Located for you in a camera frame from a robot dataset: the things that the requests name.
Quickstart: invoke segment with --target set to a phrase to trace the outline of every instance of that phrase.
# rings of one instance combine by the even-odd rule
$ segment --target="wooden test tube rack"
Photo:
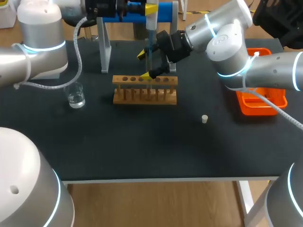
[[[143,80],[140,76],[113,76],[113,84],[117,84],[114,95],[114,104],[138,105],[176,105],[178,85],[177,77],[159,76],[153,80]],[[151,85],[152,89],[135,88],[137,85]],[[157,86],[169,86],[167,89],[158,89]]]

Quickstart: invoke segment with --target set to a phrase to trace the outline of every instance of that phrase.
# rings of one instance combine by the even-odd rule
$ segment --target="black tabletop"
[[[283,51],[278,40],[246,42]],[[62,90],[0,90],[0,127],[28,136],[62,180],[279,176],[299,157],[301,131],[281,116],[242,115],[204,53],[177,64],[176,106],[113,105],[112,76],[141,75],[145,62],[136,59],[144,42],[111,44],[109,73],[101,74],[98,43],[80,42],[81,109],[71,109]],[[67,49],[69,66],[59,82],[43,83],[75,75],[72,43]],[[286,111],[303,122],[301,97],[287,91]]]

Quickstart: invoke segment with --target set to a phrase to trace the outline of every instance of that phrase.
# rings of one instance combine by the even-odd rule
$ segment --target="orange tray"
[[[260,56],[271,54],[269,49],[266,48],[247,48],[249,56],[253,56],[255,52],[259,52]],[[285,89],[276,89],[276,88],[257,88],[256,92],[266,97],[273,104],[278,106],[281,109],[287,107],[287,100],[285,98]],[[258,97],[236,91],[238,101],[240,104],[241,111],[244,115],[247,116],[274,116],[277,115],[277,111],[272,107],[264,103]]]

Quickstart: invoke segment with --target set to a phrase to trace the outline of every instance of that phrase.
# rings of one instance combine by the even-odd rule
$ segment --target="white container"
[[[6,5],[0,6],[0,28],[13,27],[16,22],[17,12],[13,0],[8,0]]]

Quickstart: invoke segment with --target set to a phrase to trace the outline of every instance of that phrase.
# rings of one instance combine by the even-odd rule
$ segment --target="glowing blue ring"
[[[58,175],[55,171],[53,171],[57,177],[57,182],[58,182],[58,186],[59,186],[59,189],[58,189],[58,198],[57,198],[57,202],[56,202],[56,205],[55,205],[55,208],[53,209],[53,212],[52,214],[50,215],[49,219],[47,220],[47,222],[44,224],[43,227],[47,227],[49,225],[49,223],[52,221],[57,209],[58,209],[58,206],[59,206],[59,201],[60,201],[60,195],[61,195],[61,186],[60,186],[60,180],[58,178]]]
[[[65,45],[65,41],[64,41],[62,44],[60,44],[60,45],[58,45],[58,46],[55,46],[55,47],[51,47],[51,48],[43,48],[43,49],[32,48],[32,47],[26,46],[25,44],[24,44],[24,47],[27,48],[27,49],[30,50],[30,51],[43,52],[43,51],[53,51],[53,50],[57,50],[57,49],[63,47],[64,45]]]
[[[288,172],[288,177],[287,177],[288,191],[289,191],[289,194],[290,194],[290,198],[292,199],[292,201],[293,201],[293,203],[294,203],[294,206],[296,207],[297,211],[299,212],[299,214],[300,214],[301,217],[303,218],[303,212],[302,212],[302,210],[300,209],[298,203],[296,202],[296,200],[295,200],[295,198],[294,198],[293,191],[292,191],[292,187],[290,186],[290,172],[292,171],[293,166],[294,166],[294,163],[292,164],[292,166],[290,167],[289,172]]]
[[[213,37],[216,37],[216,33],[214,32],[214,29],[213,29],[213,27],[212,27],[212,25],[211,25],[211,23],[210,23],[210,21],[209,21],[209,19],[208,19],[208,15],[207,14],[205,14],[205,20],[206,20],[206,22],[207,22],[207,26],[208,26],[208,28],[209,28],[209,30],[212,32],[212,34],[213,34]]]
[[[245,64],[244,68],[241,69],[240,71],[235,72],[235,73],[233,73],[233,74],[231,74],[231,75],[222,75],[222,74],[220,74],[220,73],[218,73],[218,75],[219,75],[220,77],[233,77],[233,76],[236,76],[236,75],[242,73],[244,70],[248,69],[249,66],[250,66],[250,64],[251,64],[251,61],[250,61],[250,58],[248,57],[248,60],[247,60],[247,62],[246,62],[246,64]]]
[[[295,71],[296,71],[296,68],[297,68],[297,64],[298,64],[298,60],[299,60],[299,57],[300,55],[302,54],[303,52],[300,52],[297,54],[295,60],[294,60],[294,66],[293,66],[293,84],[294,84],[294,88],[297,90],[297,91],[300,91],[300,89],[298,88],[297,86],[297,83],[295,81]]]

